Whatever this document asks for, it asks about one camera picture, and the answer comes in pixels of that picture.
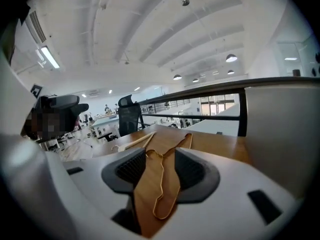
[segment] mesh panel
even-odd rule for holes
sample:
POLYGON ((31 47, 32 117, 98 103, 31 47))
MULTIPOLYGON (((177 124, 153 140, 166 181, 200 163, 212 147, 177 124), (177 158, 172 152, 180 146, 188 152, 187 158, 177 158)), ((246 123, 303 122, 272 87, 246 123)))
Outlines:
POLYGON ((119 107, 119 133, 125 136, 138 130, 138 119, 141 113, 139 104, 119 107))

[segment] glass panel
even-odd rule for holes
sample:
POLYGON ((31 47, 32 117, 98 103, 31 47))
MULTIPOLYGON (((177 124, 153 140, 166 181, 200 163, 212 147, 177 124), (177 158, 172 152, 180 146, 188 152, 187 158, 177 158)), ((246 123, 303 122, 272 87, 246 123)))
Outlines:
POLYGON ((211 108, 211 116, 216 115, 217 114, 217 105, 216 104, 211 104, 210 108, 211 108))
POLYGON ((225 95, 225 99, 226 100, 234 100, 235 99, 235 95, 232 93, 232 94, 226 94, 225 95))
POLYGON ((225 100, 225 96, 224 95, 217 95, 217 96, 213 96, 213 99, 215 101, 224 101, 225 100))
POLYGON ((208 97, 201 97, 201 102, 208 102, 208 97))
POLYGON ((235 105, 235 103, 233 102, 233 103, 226 103, 225 104, 225 109, 227 110, 227 109, 229 109, 229 108, 231 108, 231 107, 233 107, 235 105))
POLYGON ((221 113, 222 111, 225 111, 225 104, 218 104, 218 110, 219 110, 219 113, 221 113))
POLYGON ((202 115, 203 116, 209 116, 210 115, 209 104, 202 104, 201 105, 201 109, 202 109, 202 115))

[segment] railing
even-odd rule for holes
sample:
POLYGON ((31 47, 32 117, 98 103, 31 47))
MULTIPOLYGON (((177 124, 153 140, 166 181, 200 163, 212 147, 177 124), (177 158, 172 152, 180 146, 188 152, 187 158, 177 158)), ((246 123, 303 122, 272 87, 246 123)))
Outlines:
POLYGON ((223 121, 239 121, 238 136, 245 137, 247 135, 247 98, 245 88, 248 87, 263 87, 263 86, 277 86, 277 85, 299 85, 299 84, 319 84, 320 80, 310 77, 270 77, 258 78, 241 81, 225 82, 213 85, 207 85, 194 89, 175 92, 163 95, 156 98, 151 98, 139 102, 142 108, 154 108, 154 110, 142 111, 143 117, 162 117, 162 118, 179 118, 179 119, 192 119, 192 120, 223 120, 223 121), (225 116, 225 115, 177 115, 177 114, 156 114, 157 104, 174 104, 176 106, 185 101, 193 98, 239 94, 239 116, 225 116))
POLYGON ((140 105, 140 108, 141 108, 142 115, 150 115, 150 114, 154 115, 156 113, 159 113, 165 110, 170 110, 172 108, 177 108, 179 106, 183 106, 189 103, 190 103, 190 99, 181 99, 181 100, 175 100, 175 101, 166 101, 161 103, 140 105))

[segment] white wall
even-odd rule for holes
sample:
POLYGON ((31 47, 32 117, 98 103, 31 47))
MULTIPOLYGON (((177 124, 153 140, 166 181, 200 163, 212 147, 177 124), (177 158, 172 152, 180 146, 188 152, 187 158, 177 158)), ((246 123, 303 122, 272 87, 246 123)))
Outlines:
POLYGON ((185 109, 183 111, 184 113, 187 113, 188 115, 201 115, 201 101, 200 98, 191 98, 190 99, 190 108, 185 109))
MULTIPOLYGON (((235 104, 229 109, 221 112, 218 116, 239 116, 239 104, 235 104)), ((202 132, 207 134, 216 134, 222 132, 223 135, 238 136, 239 121, 226 120, 203 120, 194 124, 187 129, 195 132, 202 132)))
POLYGON ((245 69, 248 70, 276 31, 288 0, 243 0, 245 69))
POLYGON ((255 58, 248 70, 250 79, 280 77, 280 69, 274 52, 276 45, 275 42, 268 44, 255 58))

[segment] chair headrest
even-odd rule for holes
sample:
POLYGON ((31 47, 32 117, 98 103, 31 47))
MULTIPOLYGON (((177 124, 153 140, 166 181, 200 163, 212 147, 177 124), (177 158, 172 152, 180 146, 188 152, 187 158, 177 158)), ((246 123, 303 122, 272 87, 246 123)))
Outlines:
POLYGON ((118 101, 119 107, 125 107, 125 106, 128 106, 128 105, 132 105, 133 102, 131 100, 131 96, 132 96, 132 94, 119 99, 119 101, 118 101))

